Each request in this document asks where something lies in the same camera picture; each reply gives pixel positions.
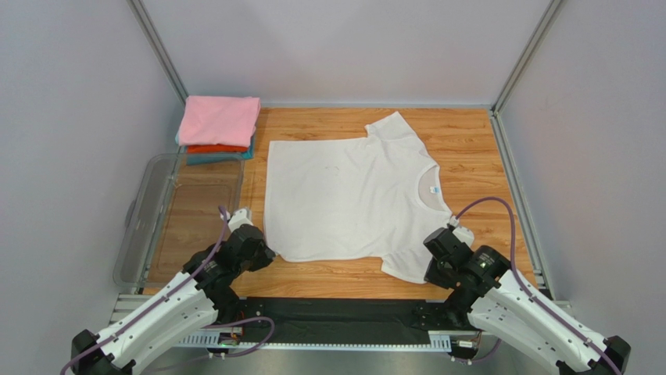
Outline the white t-shirt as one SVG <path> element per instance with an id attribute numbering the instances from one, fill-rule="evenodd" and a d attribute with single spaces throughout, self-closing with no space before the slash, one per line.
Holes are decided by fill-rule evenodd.
<path id="1" fill-rule="evenodd" d="M 345 140 L 272 141 L 263 228 L 291 263 L 375 257 L 381 271 L 422 284 L 424 239 L 452 211 L 439 165 L 400 113 Z"/>

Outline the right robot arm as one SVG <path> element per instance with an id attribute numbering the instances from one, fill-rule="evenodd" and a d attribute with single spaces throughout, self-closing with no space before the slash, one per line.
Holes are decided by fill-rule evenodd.
<path id="1" fill-rule="evenodd" d="M 424 240 L 432 255 L 425 281 L 450 289 L 435 316 L 490 333 L 551 374 L 623 374 L 631 353 L 619 336 L 604 337 L 534 288 L 510 260 L 487 245 L 473 251 L 451 228 Z"/>

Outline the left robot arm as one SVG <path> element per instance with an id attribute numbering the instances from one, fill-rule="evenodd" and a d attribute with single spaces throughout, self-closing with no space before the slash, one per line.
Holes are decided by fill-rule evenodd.
<path id="1" fill-rule="evenodd" d="M 140 374 L 189 334 L 208 326 L 237 324 L 240 298 L 231 285 L 244 272 L 275 258 L 262 231 L 244 223 L 196 252 L 174 278 L 123 319 L 93 333 L 83 330 L 71 344 L 61 372 Z"/>

